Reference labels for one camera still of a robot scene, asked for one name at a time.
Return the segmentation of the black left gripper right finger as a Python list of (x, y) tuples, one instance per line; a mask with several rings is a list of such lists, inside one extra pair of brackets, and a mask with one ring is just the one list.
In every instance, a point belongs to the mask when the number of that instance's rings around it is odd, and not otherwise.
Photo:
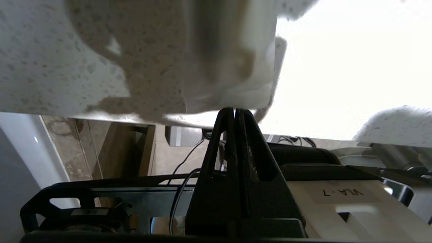
[(236, 110), (244, 237), (306, 237), (304, 217), (253, 114)]

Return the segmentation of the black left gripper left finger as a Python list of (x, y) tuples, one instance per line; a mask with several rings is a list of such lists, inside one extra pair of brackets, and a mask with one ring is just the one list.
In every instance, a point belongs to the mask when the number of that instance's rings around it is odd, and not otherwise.
[[(239, 194), (239, 170), (236, 151), (233, 108), (218, 112), (212, 136), (185, 217), (185, 233), (196, 236), (222, 236), (235, 233), (242, 216)], [(215, 170), (221, 134), (226, 133), (227, 169)]]

